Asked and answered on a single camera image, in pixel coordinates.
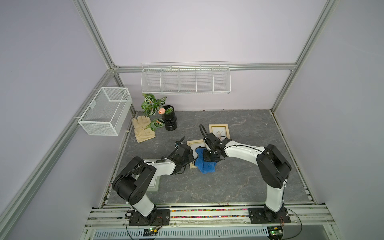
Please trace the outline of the gold frame with deer print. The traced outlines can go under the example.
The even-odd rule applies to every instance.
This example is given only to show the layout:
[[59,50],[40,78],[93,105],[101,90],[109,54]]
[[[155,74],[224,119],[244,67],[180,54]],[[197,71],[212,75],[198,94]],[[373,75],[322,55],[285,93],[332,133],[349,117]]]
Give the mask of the gold frame with deer print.
[[203,140],[193,140],[193,141],[187,141],[187,145],[191,147],[193,150],[193,158],[194,160],[190,163],[190,169],[195,169],[195,161],[198,158],[198,153],[196,153],[197,148],[206,148],[206,144]]

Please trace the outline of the gold frame with plant print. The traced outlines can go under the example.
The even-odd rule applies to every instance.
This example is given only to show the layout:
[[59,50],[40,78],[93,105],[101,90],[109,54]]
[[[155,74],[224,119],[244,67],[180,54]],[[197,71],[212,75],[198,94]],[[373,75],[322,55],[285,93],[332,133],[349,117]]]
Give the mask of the gold frame with plant print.
[[209,125],[209,130],[221,141],[231,138],[228,125]]

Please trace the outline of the blue microfiber cloth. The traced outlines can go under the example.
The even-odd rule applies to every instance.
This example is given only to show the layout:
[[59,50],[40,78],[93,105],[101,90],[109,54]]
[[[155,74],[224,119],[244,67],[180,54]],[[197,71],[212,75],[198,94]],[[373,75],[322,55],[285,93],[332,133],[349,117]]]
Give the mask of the blue microfiber cloth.
[[207,150],[207,148],[198,147],[195,149],[195,152],[197,153],[197,158],[195,159],[194,165],[203,173],[214,173],[216,171],[215,167],[217,163],[214,162],[206,162],[203,156],[204,150]]

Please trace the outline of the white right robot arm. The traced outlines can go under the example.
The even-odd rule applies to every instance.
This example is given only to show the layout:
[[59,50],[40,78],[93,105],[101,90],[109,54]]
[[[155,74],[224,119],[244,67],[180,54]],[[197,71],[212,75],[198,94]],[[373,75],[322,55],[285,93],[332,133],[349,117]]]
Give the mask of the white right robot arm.
[[259,167],[267,184],[264,206],[266,215],[277,214],[284,208],[283,196],[292,166],[276,146],[269,144],[266,147],[254,147],[228,138],[220,140],[213,133],[203,133],[203,141],[208,147],[203,151],[203,159],[206,162],[218,163],[231,157]]

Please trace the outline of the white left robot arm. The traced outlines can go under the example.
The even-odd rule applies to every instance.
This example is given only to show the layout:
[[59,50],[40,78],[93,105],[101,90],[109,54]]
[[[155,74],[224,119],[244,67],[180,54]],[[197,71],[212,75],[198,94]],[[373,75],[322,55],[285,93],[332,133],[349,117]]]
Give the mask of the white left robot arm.
[[160,160],[145,161],[134,157],[115,177],[112,188],[142,217],[150,219],[157,208],[146,195],[151,181],[156,177],[181,174],[193,161],[193,150],[184,142],[178,143],[169,156]]

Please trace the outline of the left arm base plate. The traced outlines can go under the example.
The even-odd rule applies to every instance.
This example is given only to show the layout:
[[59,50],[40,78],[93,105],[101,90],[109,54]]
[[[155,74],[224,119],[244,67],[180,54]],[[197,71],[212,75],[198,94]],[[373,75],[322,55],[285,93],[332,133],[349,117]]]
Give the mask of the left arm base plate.
[[129,226],[168,226],[171,219],[170,210],[154,208],[148,216],[134,211],[128,217]]

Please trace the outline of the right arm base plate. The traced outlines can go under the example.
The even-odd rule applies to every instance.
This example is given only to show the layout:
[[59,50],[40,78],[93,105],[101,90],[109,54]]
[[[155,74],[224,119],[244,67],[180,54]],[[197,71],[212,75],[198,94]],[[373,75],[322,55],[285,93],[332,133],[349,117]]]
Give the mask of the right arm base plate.
[[249,208],[249,218],[252,224],[289,224],[291,218],[288,210],[282,207],[278,212],[273,212],[267,207]]

